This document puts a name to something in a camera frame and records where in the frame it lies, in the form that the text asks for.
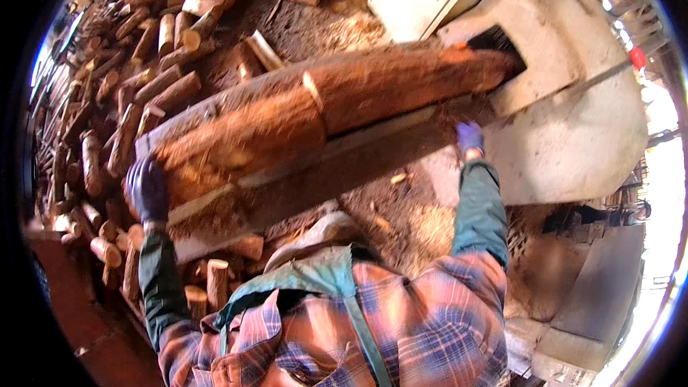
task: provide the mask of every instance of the man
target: man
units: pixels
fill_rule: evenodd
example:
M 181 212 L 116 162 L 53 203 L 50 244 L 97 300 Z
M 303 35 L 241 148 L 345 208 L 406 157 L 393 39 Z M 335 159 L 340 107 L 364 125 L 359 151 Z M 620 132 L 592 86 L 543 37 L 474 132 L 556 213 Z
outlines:
M 126 178 L 146 230 L 139 282 L 170 386 L 490 386 L 506 368 L 506 215 L 482 131 L 464 156 L 451 252 L 411 281 L 383 267 L 343 212 L 281 247 L 263 275 L 200 325 L 165 233 L 167 192 L 148 159 Z
M 586 225 L 604 221 L 609 228 L 632 226 L 649 219 L 652 206 L 647 201 L 641 205 L 619 205 L 615 210 L 596 210 L 587 205 L 575 205 L 560 208 L 551 213 L 544 221 L 542 233 L 555 231 L 562 234 L 577 225 Z

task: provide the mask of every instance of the plaid shirt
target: plaid shirt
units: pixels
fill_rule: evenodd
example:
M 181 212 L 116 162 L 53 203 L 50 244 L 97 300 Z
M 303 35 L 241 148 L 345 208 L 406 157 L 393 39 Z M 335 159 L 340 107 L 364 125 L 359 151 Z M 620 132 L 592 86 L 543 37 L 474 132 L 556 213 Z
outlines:
M 494 386 L 503 374 L 506 276 L 488 252 L 442 257 L 414 281 L 357 262 L 354 279 L 394 385 Z M 289 292 L 275 290 L 233 319 L 224 357 L 216 314 L 200 328 L 186 320 L 166 328 L 159 341 L 166 383 L 375 385 L 342 298 L 309 294 L 280 313 L 281 293 Z

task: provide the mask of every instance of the hand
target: hand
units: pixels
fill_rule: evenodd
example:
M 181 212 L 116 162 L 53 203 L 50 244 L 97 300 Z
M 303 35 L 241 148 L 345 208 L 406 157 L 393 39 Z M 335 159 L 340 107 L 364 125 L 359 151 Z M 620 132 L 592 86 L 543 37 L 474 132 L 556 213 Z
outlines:
M 139 160 L 129 168 L 125 188 L 142 223 L 167 222 L 167 183 L 152 157 Z
M 471 121 L 470 123 L 458 123 L 456 125 L 456 134 L 459 137 L 461 153 L 465 157 L 468 157 L 467 155 L 470 151 L 477 150 L 480 154 L 485 152 L 482 147 L 482 129 L 475 121 Z

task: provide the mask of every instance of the large log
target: large log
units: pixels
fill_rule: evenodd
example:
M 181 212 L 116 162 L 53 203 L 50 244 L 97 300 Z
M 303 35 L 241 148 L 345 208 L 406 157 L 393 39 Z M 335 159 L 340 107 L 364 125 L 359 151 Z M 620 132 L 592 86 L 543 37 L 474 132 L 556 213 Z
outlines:
M 160 60 L 160 68 L 165 71 L 174 65 L 186 65 L 194 62 L 203 56 L 207 56 L 218 47 L 218 43 L 214 39 L 207 39 L 201 42 L 201 45 L 195 51 L 191 51 L 186 47 L 179 48 Z
M 184 292 L 191 317 L 195 321 L 200 321 L 208 311 L 208 294 L 202 288 L 194 285 L 185 286 Z
M 117 131 L 115 144 L 107 163 L 107 170 L 113 178 L 122 178 L 132 165 L 132 148 L 136 138 L 136 130 L 141 121 L 143 108 L 137 104 L 130 104 L 126 108 L 122 124 Z
M 122 281 L 122 292 L 130 302 L 138 301 L 138 259 L 139 248 L 130 243 L 126 249 L 125 277 Z
M 472 92 L 494 89 L 515 62 L 497 51 L 381 53 L 304 73 L 328 135 Z
M 145 105 L 149 100 L 165 91 L 170 85 L 182 77 L 182 69 L 179 66 L 171 66 L 165 72 L 159 74 L 136 93 L 133 102 L 139 106 Z
M 307 90 L 294 89 L 201 125 L 160 147 L 157 159 L 175 207 L 226 184 L 225 174 L 246 175 L 324 144 L 317 106 Z
M 193 22 L 193 15 L 188 12 L 180 12 L 177 14 L 174 23 L 174 49 L 178 49 L 183 45 L 182 33 L 191 27 Z
M 121 40 L 126 35 L 129 35 L 132 30 L 134 30 L 139 23 L 148 18 L 151 14 L 150 9 L 145 6 L 137 8 L 133 14 L 122 23 L 119 29 L 115 32 L 115 38 Z
M 229 281 L 235 278 L 229 263 L 217 258 L 208 261 L 208 306 L 211 313 L 218 312 L 229 299 Z
M 265 73 L 265 69 L 258 61 L 258 57 L 255 56 L 253 50 L 244 41 L 234 46 L 232 56 L 242 82 Z
M 201 17 L 213 8 L 222 7 L 223 2 L 221 0 L 185 0 L 182 5 L 182 11 Z
M 158 56 L 167 56 L 174 51 L 174 14 L 166 14 L 160 20 L 160 33 L 158 37 Z
M 138 41 L 138 44 L 133 51 L 132 64 L 134 66 L 140 66 L 146 61 L 146 57 L 148 57 L 151 47 L 156 43 L 156 39 L 158 38 L 159 22 L 153 18 L 150 18 L 147 21 L 148 24 L 146 25 L 146 29 L 143 30 L 141 40 Z
M 159 95 L 149 101 L 149 106 L 156 106 L 166 113 L 170 113 L 183 101 L 191 99 L 201 91 L 201 79 L 196 71 L 188 73 L 182 79 L 174 82 Z
M 84 185 L 91 197 L 98 197 L 102 192 L 102 176 L 100 172 L 100 150 L 102 146 L 95 130 L 89 130 L 81 143 L 81 155 L 84 168 Z

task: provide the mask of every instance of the green apron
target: green apron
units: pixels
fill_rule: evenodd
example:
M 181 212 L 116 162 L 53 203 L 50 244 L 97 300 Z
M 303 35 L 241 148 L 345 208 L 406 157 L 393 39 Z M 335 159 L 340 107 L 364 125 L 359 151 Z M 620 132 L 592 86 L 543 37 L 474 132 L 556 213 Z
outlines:
M 356 300 L 357 286 L 352 268 L 351 245 L 327 247 L 309 258 L 287 262 L 274 271 L 245 282 L 232 294 L 215 319 L 215 328 L 220 331 L 219 355 L 227 354 L 227 329 L 232 319 L 245 309 L 261 305 L 274 290 L 301 290 L 339 296 L 344 299 L 361 348 L 373 367 L 378 385 L 391 386 L 383 356 Z

